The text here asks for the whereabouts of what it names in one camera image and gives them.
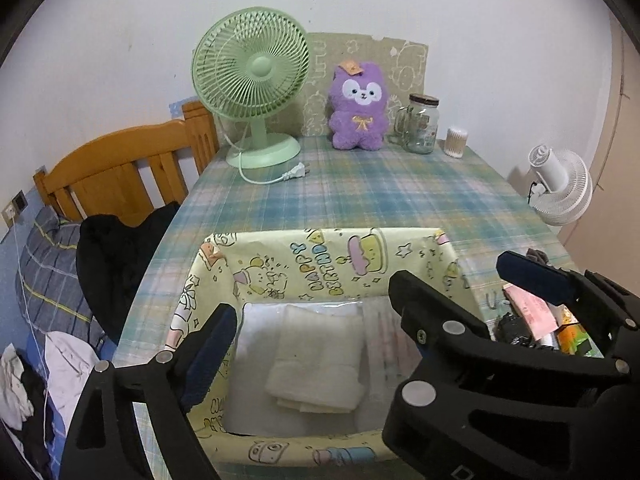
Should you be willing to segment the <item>white standing fan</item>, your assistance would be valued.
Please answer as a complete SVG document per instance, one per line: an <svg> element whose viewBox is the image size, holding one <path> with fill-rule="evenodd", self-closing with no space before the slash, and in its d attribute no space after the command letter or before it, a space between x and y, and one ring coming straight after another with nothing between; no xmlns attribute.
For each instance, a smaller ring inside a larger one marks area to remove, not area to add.
<svg viewBox="0 0 640 480"><path fill-rule="evenodd" d="M573 151L554 150L547 144L532 148L528 162L535 176L528 192L529 206L548 226L562 228L576 222L592 199L586 163Z"/></svg>

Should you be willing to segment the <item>glass jar with lid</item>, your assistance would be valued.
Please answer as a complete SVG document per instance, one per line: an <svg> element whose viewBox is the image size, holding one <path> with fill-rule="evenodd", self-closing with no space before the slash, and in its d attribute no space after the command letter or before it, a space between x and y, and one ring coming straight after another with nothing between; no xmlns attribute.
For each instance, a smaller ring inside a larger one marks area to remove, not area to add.
<svg viewBox="0 0 640 480"><path fill-rule="evenodd" d="M405 110L405 148L427 155L435 148L439 122L439 99L427 94L411 93Z"/></svg>

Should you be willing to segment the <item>beige door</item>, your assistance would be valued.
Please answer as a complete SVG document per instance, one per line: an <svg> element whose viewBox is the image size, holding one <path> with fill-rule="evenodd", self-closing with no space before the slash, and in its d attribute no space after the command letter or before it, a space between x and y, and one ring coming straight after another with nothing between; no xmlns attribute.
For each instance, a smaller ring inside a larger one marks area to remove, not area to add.
<svg viewBox="0 0 640 480"><path fill-rule="evenodd" d="M599 272L639 291L639 52L611 20L608 108L593 162L593 196L559 240L579 269Z"/></svg>

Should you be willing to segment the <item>wall socket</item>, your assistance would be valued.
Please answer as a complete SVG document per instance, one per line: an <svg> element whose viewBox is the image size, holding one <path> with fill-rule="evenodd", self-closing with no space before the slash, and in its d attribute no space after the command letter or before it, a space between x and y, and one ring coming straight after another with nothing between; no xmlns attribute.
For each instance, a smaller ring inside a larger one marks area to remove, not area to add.
<svg viewBox="0 0 640 480"><path fill-rule="evenodd" d="M1 214L6 226L11 229L16 219L28 206L26 195L23 191L18 192L12 200L2 209Z"/></svg>

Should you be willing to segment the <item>cotton swab container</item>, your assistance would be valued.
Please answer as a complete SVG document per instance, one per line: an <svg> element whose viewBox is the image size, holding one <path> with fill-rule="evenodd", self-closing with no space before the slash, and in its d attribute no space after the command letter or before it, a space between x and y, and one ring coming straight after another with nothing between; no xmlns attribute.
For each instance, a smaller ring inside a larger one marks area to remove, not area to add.
<svg viewBox="0 0 640 480"><path fill-rule="evenodd" d="M462 158L468 142L469 133L462 128L450 127L447 130L444 153L452 158Z"/></svg>

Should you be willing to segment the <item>blue plaid pillow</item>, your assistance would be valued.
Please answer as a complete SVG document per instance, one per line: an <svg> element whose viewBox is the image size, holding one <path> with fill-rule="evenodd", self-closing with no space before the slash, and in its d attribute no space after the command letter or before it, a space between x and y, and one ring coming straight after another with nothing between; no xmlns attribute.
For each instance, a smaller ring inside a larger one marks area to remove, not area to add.
<svg viewBox="0 0 640 480"><path fill-rule="evenodd" d="M100 350L106 335L81 290L76 254L80 225L45 206L32 222L15 277L18 304L36 341L50 332L70 334Z"/></svg>

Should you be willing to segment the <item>purple plush bear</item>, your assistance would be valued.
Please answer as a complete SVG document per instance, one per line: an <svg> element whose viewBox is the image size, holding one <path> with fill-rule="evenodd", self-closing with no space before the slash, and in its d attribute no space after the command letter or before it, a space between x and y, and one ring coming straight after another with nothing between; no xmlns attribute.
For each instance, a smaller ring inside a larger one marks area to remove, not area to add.
<svg viewBox="0 0 640 480"><path fill-rule="evenodd" d="M329 90L329 129L334 148L377 151L390 126L388 92L378 64L345 60L334 70Z"/></svg>

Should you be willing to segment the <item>green desk fan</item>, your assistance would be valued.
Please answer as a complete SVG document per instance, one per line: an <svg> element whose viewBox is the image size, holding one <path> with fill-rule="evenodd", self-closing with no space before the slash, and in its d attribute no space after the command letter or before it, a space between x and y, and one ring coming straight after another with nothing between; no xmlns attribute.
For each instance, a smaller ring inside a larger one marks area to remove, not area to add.
<svg viewBox="0 0 640 480"><path fill-rule="evenodd" d="M290 105L309 70L305 29L283 11L262 6L235 11L204 34L191 64L198 99L213 115L245 125L228 142L226 163L249 184L247 169L278 166L299 155L299 142L267 130L266 119Z"/></svg>

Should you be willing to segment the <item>clear plastic packet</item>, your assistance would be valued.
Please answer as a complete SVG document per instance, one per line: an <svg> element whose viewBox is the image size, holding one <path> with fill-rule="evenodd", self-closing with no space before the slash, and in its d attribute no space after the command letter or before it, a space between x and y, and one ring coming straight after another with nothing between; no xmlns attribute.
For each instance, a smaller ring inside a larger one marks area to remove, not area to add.
<svg viewBox="0 0 640 480"><path fill-rule="evenodd" d="M362 302L367 349L367 392L359 404L359 431L381 429L396 388L421 361L416 344L401 328L401 316L390 298L370 297Z"/></svg>

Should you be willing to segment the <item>glass mug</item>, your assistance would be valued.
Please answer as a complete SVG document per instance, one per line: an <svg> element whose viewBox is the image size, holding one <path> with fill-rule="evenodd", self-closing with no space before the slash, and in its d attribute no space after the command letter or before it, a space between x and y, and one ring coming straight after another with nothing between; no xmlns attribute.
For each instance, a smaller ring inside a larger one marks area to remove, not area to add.
<svg viewBox="0 0 640 480"><path fill-rule="evenodd" d="M405 145L408 131L407 124L409 115L410 108L408 106L402 106L398 108L393 123L393 130L387 136L387 139L390 141L390 143L400 146Z"/></svg>

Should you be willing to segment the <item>yellow cartoon pouch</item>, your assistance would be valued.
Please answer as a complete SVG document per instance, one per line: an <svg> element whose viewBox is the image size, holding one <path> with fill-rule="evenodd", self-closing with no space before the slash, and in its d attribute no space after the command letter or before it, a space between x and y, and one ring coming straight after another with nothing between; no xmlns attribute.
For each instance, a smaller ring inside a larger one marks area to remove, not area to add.
<svg viewBox="0 0 640 480"><path fill-rule="evenodd" d="M560 351L569 356L583 356L584 358L600 358L602 356L582 324L567 307L561 309L561 321L555 331L555 338Z"/></svg>

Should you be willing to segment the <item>yellow birthday storage box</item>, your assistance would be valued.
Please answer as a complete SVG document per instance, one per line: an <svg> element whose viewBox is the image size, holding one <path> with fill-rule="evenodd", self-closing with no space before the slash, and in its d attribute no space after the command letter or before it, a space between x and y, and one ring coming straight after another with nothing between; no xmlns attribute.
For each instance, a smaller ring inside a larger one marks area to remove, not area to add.
<svg viewBox="0 0 640 480"><path fill-rule="evenodd" d="M381 429L359 431L350 413L300 410L266 393L284 310L362 316L409 271L474 316L482 310L447 234L437 228L347 228L214 233L206 237L172 315L166 347L199 330L218 304L238 330L189 420L215 463L267 467L355 466L390 460ZM366 336L359 380L367 392Z"/></svg>

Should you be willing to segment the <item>white towel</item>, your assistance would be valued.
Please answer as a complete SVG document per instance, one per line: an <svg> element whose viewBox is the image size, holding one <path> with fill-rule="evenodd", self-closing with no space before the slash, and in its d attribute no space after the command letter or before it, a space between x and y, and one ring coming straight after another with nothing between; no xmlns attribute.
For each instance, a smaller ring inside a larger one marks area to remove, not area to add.
<svg viewBox="0 0 640 480"><path fill-rule="evenodd" d="M265 390L300 410L350 413L364 395L359 380L362 316L288 306Z"/></svg>

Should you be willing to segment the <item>black office chair back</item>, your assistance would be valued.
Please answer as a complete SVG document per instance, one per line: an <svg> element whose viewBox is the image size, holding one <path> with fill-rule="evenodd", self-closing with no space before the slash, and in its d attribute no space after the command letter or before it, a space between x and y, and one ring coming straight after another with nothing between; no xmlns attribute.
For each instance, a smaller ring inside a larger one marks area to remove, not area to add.
<svg viewBox="0 0 640 480"><path fill-rule="evenodd" d="M80 224L76 270L80 288L108 339L119 343L142 278L179 210L171 202L138 226L114 214L95 214Z"/></svg>

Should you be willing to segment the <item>green patterned cardboard sheet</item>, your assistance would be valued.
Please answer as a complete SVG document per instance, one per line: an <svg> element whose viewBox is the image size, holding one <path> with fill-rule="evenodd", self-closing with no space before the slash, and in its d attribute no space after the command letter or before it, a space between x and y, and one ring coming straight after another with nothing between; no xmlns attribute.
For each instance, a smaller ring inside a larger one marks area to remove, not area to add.
<svg viewBox="0 0 640 480"><path fill-rule="evenodd" d="M366 65L378 66L387 91L386 116L392 122L411 93L424 89L428 52L426 44L397 38L359 34L311 32L306 81L288 109L296 136L325 136L330 132L329 91L337 76L356 78Z"/></svg>

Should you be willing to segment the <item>plaid tablecloth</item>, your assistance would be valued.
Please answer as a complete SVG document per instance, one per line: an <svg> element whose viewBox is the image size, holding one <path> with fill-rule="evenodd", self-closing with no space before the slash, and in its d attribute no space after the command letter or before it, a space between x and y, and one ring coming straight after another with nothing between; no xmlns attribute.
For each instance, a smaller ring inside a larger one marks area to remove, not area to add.
<svg viewBox="0 0 640 480"><path fill-rule="evenodd" d="M498 255L545 252L555 266L572 259L512 186L472 151L459 159L421 156L389 145L375 152L334 150L322 136L300 142L306 177L280 181L280 169L248 179L217 156L198 178L146 269L115 353L119 365L144 363L163 347L183 284L204 238L243 232L349 226L439 228L454 244L484 314L497 299Z"/></svg>

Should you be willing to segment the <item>dark grey sock bundle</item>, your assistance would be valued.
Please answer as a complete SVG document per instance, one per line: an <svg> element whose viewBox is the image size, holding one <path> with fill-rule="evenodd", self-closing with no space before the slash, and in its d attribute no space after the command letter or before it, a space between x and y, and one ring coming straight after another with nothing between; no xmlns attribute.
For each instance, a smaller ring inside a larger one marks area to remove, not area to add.
<svg viewBox="0 0 640 480"><path fill-rule="evenodd" d="M536 263L543 264L544 266L548 266L549 264L548 255L540 249L528 248L525 257L529 260L535 261Z"/></svg>

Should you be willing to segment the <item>white clothes pile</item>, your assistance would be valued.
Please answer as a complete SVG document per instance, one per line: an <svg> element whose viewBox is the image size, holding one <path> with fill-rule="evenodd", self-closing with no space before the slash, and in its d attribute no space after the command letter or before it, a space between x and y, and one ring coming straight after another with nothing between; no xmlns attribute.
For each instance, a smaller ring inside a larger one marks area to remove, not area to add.
<svg viewBox="0 0 640 480"><path fill-rule="evenodd" d="M18 456L38 479L60 476L65 441L82 389L99 356L71 334L54 330L44 344L4 349L1 364L1 427Z"/></svg>

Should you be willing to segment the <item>pink packet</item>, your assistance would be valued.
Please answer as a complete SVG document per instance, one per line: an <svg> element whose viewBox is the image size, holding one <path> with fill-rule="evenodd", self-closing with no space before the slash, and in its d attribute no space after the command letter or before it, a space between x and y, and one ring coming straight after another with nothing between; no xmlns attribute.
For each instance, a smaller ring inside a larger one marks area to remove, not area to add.
<svg viewBox="0 0 640 480"><path fill-rule="evenodd" d="M541 298L513 284L505 284L503 291L520 317L524 318L535 340L541 340L559 327L548 304Z"/></svg>

